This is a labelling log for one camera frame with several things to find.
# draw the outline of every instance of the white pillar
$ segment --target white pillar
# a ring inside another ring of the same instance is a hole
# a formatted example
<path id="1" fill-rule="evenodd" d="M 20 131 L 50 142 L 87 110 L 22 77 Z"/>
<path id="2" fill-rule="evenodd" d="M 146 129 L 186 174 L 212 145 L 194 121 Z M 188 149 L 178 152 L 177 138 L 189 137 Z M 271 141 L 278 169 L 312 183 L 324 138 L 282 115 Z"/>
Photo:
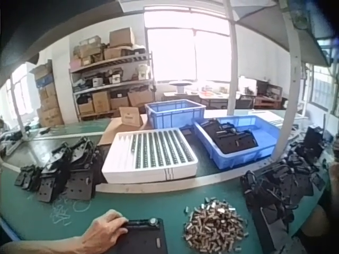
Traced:
<path id="1" fill-rule="evenodd" d="M 27 137 L 27 134 L 25 132 L 25 127 L 23 126 L 22 119 L 21 119 L 21 116 L 20 116 L 20 113 L 19 113 L 19 109 L 18 109 L 17 104 L 16 104 L 16 98 L 15 98 L 15 92 L 14 92 L 15 86 L 13 84 L 12 75 L 10 77 L 10 81 L 11 81 L 12 101 L 13 101 L 14 111 L 15 111 L 15 114 L 16 114 L 16 117 L 17 117 L 17 123 L 18 123 L 18 125 L 20 127 L 20 131 L 22 133 L 23 140 L 27 141 L 28 137 Z"/>
<path id="2" fill-rule="evenodd" d="M 227 115 L 234 115 L 236 95 L 238 90 L 238 43 L 235 31 L 233 9 L 230 0 L 224 0 L 226 16 L 231 19 L 229 22 L 229 34 L 231 39 L 232 62 L 231 62 L 231 82 L 229 85 L 229 97 L 227 105 Z"/>
<path id="3" fill-rule="evenodd" d="M 334 55 L 337 55 L 337 50 L 334 48 Z M 328 127 L 328 123 L 329 123 L 329 117 L 331 116 L 332 110 L 334 108 L 335 102 L 337 100 L 337 95 L 336 95 L 336 91 L 337 91 L 337 83 L 336 83 L 336 75 L 338 73 L 338 59 L 335 57 L 334 61 L 333 61 L 333 66 L 332 66 L 332 71 L 331 68 L 329 68 L 329 73 L 331 74 L 331 103 L 329 104 L 327 113 L 326 113 L 326 124 L 325 124 L 325 129 L 327 130 Z"/>
<path id="4" fill-rule="evenodd" d="M 302 116 L 306 115 L 307 104 L 311 100 L 311 91 L 313 88 L 313 75 L 314 75 L 314 67 L 311 64 L 308 64 L 308 71 L 307 71 L 307 80 L 306 80 L 306 91 L 305 91 L 305 104 L 304 108 L 302 109 Z"/>
<path id="5" fill-rule="evenodd" d="M 279 0 L 279 5 L 280 9 L 282 10 L 282 16 L 285 21 L 288 44 L 290 48 L 291 80 L 290 80 L 289 100 L 284 117 L 284 122 L 280 130 L 278 142 L 276 143 L 271 156 L 274 161 L 277 161 L 281 157 L 287 146 L 288 137 L 291 133 L 293 122 L 297 112 L 300 91 L 300 75 L 301 75 L 301 53 L 300 53 L 299 35 L 293 25 L 287 0 Z"/>

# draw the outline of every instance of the blue plastic crate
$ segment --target blue plastic crate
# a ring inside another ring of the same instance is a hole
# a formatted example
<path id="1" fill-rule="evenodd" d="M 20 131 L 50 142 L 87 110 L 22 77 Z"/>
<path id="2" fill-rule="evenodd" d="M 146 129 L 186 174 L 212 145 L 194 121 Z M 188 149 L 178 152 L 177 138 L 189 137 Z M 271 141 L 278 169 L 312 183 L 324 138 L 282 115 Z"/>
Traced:
<path id="1" fill-rule="evenodd" d="M 178 99 L 149 103 L 145 108 L 153 128 L 164 129 L 192 125 L 193 119 L 203 118 L 206 106 L 188 99 Z"/>
<path id="2" fill-rule="evenodd" d="M 234 124 L 239 131 L 251 130 L 258 143 L 257 147 L 226 155 L 220 151 L 214 141 L 200 126 L 200 123 L 206 120 L 207 119 L 197 119 L 194 121 L 194 133 L 204 144 L 210 154 L 210 158 L 213 159 L 220 170 L 230 170 L 237 165 L 257 161 L 271 155 L 279 138 L 280 129 L 256 115 L 218 118 L 220 123 L 229 122 Z"/>
<path id="3" fill-rule="evenodd" d="M 43 88 L 53 82 L 53 73 L 50 73 L 35 81 L 37 88 Z"/>

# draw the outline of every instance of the human arm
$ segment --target human arm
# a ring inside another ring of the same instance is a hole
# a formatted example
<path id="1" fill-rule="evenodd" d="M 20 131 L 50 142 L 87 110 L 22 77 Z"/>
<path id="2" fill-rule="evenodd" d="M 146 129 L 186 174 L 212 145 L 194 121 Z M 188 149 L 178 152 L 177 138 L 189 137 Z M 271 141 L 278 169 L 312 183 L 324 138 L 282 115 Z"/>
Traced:
<path id="1" fill-rule="evenodd" d="M 101 254 L 127 233 L 122 226 L 128 220 L 115 210 L 96 218 L 81 237 L 56 241 L 10 242 L 0 248 L 1 254 Z"/>
<path id="2" fill-rule="evenodd" d="M 339 163 L 335 162 L 330 165 L 329 180 L 331 183 L 331 203 L 333 215 L 339 215 Z"/>

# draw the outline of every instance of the green workbench surface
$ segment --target green workbench surface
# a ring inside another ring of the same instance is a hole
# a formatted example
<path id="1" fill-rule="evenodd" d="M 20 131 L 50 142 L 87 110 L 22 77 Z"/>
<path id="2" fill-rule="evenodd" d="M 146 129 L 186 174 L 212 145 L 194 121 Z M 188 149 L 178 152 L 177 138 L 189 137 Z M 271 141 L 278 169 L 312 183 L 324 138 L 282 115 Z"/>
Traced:
<path id="1" fill-rule="evenodd" d="M 104 129 L 107 124 L 108 121 L 103 121 L 100 124 L 91 123 L 92 128 L 84 125 L 81 126 L 81 129 L 96 132 Z M 73 128 L 64 128 L 64 130 L 68 130 L 67 134 L 69 134 L 70 132 L 74 133 L 74 129 L 78 128 L 78 126 L 75 126 Z M 97 143 L 100 136 L 95 135 L 90 138 L 94 143 Z M 188 135 L 186 138 L 199 158 L 197 176 L 219 173 L 220 171 L 209 159 L 208 153 L 200 141 L 194 135 Z M 77 139 L 39 140 L 23 143 L 13 155 L 6 159 L 6 162 L 18 167 L 31 163 L 43 165 L 48 159 L 44 156 L 48 151 L 54 149 L 63 141 L 72 144 Z M 322 174 L 327 181 L 326 173 L 322 172 Z M 155 216 L 162 218 L 165 223 L 169 253 L 190 253 L 190 249 L 181 238 L 183 223 L 188 220 L 183 210 L 186 206 L 193 208 L 200 205 L 205 197 L 217 197 L 219 199 L 225 198 L 236 208 L 238 214 L 249 221 L 247 228 L 249 237 L 241 242 L 243 253 L 262 253 L 254 223 L 242 196 L 239 179 L 169 193 L 96 193 L 90 202 L 72 201 L 60 197 L 53 204 L 45 204 L 38 202 L 34 194 L 15 187 L 14 181 L 16 177 L 16 172 L 2 167 L 0 213 L 2 218 L 21 239 L 50 240 L 81 235 L 94 218 L 112 208 L 118 210 L 129 219 L 146 219 Z M 299 208 L 294 211 L 295 221 L 290 227 L 291 235 L 305 222 L 316 206 L 321 194 L 315 188 L 313 197 L 304 197 L 302 199 Z"/>

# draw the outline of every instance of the white foam tray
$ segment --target white foam tray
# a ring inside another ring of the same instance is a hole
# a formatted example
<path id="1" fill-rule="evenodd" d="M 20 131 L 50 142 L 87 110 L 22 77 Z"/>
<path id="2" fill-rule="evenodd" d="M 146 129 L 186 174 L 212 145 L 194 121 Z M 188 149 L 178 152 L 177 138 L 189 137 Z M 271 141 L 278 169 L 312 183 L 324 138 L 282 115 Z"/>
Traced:
<path id="1" fill-rule="evenodd" d="M 133 146 L 133 137 L 135 137 L 135 146 Z M 137 164 L 139 140 L 140 165 Z M 168 128 L 117 133 L 104 162 L 102 173 L 108 183 L 135 184 L 192 177 L 197 174 L 197 168 L 198 159 L 184 135 L 178 128 Z"/>

